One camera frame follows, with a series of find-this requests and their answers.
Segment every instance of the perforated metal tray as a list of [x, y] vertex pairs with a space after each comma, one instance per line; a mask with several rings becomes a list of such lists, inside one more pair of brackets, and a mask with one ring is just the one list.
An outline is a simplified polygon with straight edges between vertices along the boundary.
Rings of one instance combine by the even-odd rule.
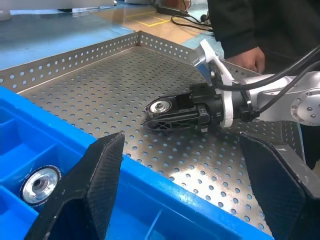
[[[97, 138], [124, 131], [124, 152], [132, 159], [271, 234], [251, 190], [237, 131], [283, 140], [302, 154], [296, 123], [236, 122], [207, 133], [166, 134], [142, 126], [146, 104], [203, 81], [189, 64], [191, 51], [135, 32], [3, 70], [0, 85]], [[224, 64], [235, 78], [257, 75]]]

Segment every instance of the metal part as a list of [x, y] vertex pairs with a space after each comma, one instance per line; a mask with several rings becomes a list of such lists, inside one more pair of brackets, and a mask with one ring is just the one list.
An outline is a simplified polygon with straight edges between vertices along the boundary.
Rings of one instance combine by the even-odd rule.
[[[254, 108], [269, 102], [294, 77], [284, 77], [272, 84], [249, 91]], [[260, 79], [244, 79], [246, 83]], [[263, 112], [259, 119], [264, 121], [295, 121], [304, 125], [320, 125], [320, 73], [309, 72], [273, 106]]]
[[[0, 85], [21, 92], [36, 105], [97, 138], [124, 131], [124, 152], [132, 159], [249, 224], [262, 224], [262, 230], [271, 234], [252, 194], [235, 132], [281, 140], [281, 122], [235, 122], [230, 129], [209, 129], [205, 133], [155, 133], [142, 126], [147, 103], [159, 96], [187, 93], [190, 85], [203, 82], [198, 71], [187, 64], [192, 52], [148, 33], [135, 32], [0, 71]], [[258, 75], [228, 62], [224, 65], [235, 79]], [[285, 127], [287, 140], [300, 151], [295, 127], [296, 123]]]
[[55, 189], [61, 173], [55, 166], [44, 166], [29, 175], [21, 187], [21, 198], [30, 206], [43, 204]]
[[171, 103], [166, 100], [154, 102], [149, 110], [154, 114], [161, 114], [167, 112], [171, 108]]

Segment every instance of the person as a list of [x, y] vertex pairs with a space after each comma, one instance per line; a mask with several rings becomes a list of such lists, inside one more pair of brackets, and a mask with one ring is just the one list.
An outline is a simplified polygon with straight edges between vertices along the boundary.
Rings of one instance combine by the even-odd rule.
[[224, 58], [258, 73], [279, 72], [320, 44], [319, 0], [208, 0], [208, 10]]

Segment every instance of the power cord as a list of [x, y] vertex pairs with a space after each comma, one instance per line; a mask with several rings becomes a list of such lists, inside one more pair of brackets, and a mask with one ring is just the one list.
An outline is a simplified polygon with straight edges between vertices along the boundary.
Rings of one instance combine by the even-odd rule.
[[[183, 27], [189, 27], [189, 28], [194, 28], [194, 29], [199, 29], [199, 30], [203, 30], [203, 31], [208, 31], [208, 32], [211, 32], [213, 33], [214, 31], [212, 30], [212, 26], [210, 24], [206, 24], [206, 23], [203, 23], [201, 21], [199, 21], [198, 19], [196, 19], [194, 16], [191, 16], [190, 14], [188, 14], [187, 16], [188, 18], [192, 18], [194, 19], [195, 21], [192, 21], [184, 16], [178, 16], [178, 15], [175, 15], [175, 16], [172, 16], [171, 17], [171, 22], [173, 22], [175, 25], [178, 25], [178, 26], [183, 26]], [[190, 24], [184, 24], [184, 23], [179, 23], [179, 22], [176, 22], [174, 20], [174, 18], [181, 18], [181, 19], [184, 19], [184, 20], [187, 20], [195, 25], [200, 25], [200, 26], [204, 26], [204, 27], [208, 27], [208, 28], [202, 28], [202, 27], [198, 27], [198, 26], [194, 26], [194, 25], [190, 25]]]
[[285, 68], [284, 70], [278, 72], [277, 74], [270, 76], [266, 79], [250, 83], [250, 84], [237, 84], [237, 85], [224, 85], [222, 82], [218, 81], [216, 83], [216, 86], [218, 89], [223, 91], [229, 91], [229, 92], [240, 92], [240, 91], [248, 91], [252, 89], [261, 88], [263, 86], [266, 86], [268, 84], [274, 83], [275, 81], [283, 78], [284, 76], [288, 76], [290, 73], [292, 73], [294, 70], [297, 70], [302, 65], [304, 65], [307, 61], [309, 61], [314, 55], [320, 52], [320, 45], [312, 49], [310, 52], [308, 52], [305, 56], [300, 58], [298, 61], [291, 64], [289, 67]]

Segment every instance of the blue bin divider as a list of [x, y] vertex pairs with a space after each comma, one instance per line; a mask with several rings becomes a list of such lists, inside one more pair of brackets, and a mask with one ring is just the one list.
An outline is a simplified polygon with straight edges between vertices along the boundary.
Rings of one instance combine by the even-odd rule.
[[[44, 165], [66, 174], [95, 138], [3, 87], [0, 113], [0, 239], [20, 240], [37, 216], [17, 197], [23, 179]], [[272, 237], [124, 156], [106, 239]]]
[[0, 239], [22, 240], [38, 213], [0, 186]]

